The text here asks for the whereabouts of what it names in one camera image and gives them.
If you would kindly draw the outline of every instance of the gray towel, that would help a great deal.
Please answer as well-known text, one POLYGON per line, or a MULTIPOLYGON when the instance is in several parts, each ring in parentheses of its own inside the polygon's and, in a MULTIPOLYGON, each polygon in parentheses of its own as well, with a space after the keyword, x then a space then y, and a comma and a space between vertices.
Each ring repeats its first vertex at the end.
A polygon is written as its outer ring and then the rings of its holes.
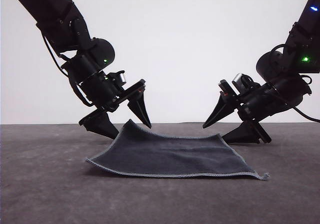
POLYGON ((136 177, 263 177, 219 135, 171 137, 152 133, 132 120, 102 153, 86 159, 108 172, 136 177))

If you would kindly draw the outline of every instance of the gray tabletop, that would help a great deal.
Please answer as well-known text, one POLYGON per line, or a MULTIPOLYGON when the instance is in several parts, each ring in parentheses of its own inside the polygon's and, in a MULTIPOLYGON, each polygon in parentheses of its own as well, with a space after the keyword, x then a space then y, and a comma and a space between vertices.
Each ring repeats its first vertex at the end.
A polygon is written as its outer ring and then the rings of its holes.
MULTIPOLYGON (((207 136, 237 126, 201 125, 153 124, 152 130, 207 136)), ((320 223, 320 124, 263 126, 270 144, 232 147, 260 175, 269 172, 269 181, 120 177, 84 162, 111 139, 74 124, 2 125, 2 223, 320 223)))

